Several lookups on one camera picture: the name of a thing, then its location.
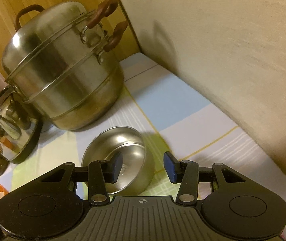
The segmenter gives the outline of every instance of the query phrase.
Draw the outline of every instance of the brown handle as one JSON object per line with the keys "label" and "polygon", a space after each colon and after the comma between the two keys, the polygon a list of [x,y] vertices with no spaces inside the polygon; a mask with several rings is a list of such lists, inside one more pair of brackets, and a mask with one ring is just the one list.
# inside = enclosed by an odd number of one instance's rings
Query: brown handle
{"label": "brown handle", "polygon": [[87,23],[89,29],[98,24],[104,17],[111,15],[118,6],[118,0],[105,0],[98,5],[94,16]]}
{"label": "brown handle", "polygon": [[104,51],[109,52],[110,50],[114,49],[117,44],[121,41],[123,33],[125,32],[128,26],[128,22],[120,22],[115,26],[114,32],[112,36],[109,38],[108,44],[104,46]]}
{"label": "brown handle", "polygon": [[14,21],[14,27],[15,27],[15,30],[16,32],[22,28],[22,26],[20,25],[19,23],[19,19],[24,15],[24,14],[27,14],[31,11],[38,11],[38,12],[42,12],[44,11],[44,7],[39,5],[39,4],[32,4],[30,6],[27,6],[26,8],[20,10],[15,18],[15,21]]}

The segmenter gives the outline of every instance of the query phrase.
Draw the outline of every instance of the tablecloth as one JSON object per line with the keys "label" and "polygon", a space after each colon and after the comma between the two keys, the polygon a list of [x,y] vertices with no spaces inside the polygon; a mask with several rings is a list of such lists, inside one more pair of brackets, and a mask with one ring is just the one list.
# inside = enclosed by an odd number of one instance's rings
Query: tablecloth
{"label": "tablecloth", "polygon": [[[126,125],[142,133],[155,159],[155,176],[141,193],[176,196],[179,184],[168,180],[163,153],[211,167],[222,162],[280,195],[286,201],[286,176],[236,123],[200,93],[141,53],[123,60],[125,86],[115,105],[101,119],[78,131],[43,128],[38,146],[19,165],[11,164],[0,184],[12,191],[64,162],[80,166],[91,141],[102,131]],[[87,198],[79,183],[77,194]],[[210,193],[200,183],[199,199]]]}

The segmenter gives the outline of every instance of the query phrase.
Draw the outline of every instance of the metal bowl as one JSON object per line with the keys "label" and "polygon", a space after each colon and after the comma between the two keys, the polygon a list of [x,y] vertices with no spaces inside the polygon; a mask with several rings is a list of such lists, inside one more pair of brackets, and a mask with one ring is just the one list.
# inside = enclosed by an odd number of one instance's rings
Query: metal bowl
{"label": "metal bowl", "polygon": [[117,182],[106,183],[106,189],[111,195],[137,196],[154,175],[153,156],[137,130],[120,126],[102,132],[87,147],[82,166],[95,160],[110,160],[117,151],[123,154],[123,166]]}

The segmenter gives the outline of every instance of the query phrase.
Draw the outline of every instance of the pot lid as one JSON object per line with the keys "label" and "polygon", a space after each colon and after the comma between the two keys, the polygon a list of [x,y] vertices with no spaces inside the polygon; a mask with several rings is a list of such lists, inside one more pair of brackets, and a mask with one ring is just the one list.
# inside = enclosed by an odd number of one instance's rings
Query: pot lid
{"label": "pot lid", "polygon": [[81,3],[67,1],[33,17],[15,33],[3,52],[2,65],[6,73],[9,75],[32,51],[39,50],[47,39],[86,13]]}

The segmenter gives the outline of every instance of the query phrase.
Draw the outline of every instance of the crosshair symbol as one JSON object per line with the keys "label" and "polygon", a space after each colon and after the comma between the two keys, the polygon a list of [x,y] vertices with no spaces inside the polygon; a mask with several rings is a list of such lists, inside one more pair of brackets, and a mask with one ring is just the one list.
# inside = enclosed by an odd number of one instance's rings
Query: crosshair symbol
{"label": "crosshair symbol", "polygon": [[139,202],[140,202],[141,204],[145,204],[145,203],[148,202],[148,201],[147,201],[146,199],[142,198],[142,199],[139,200]]}

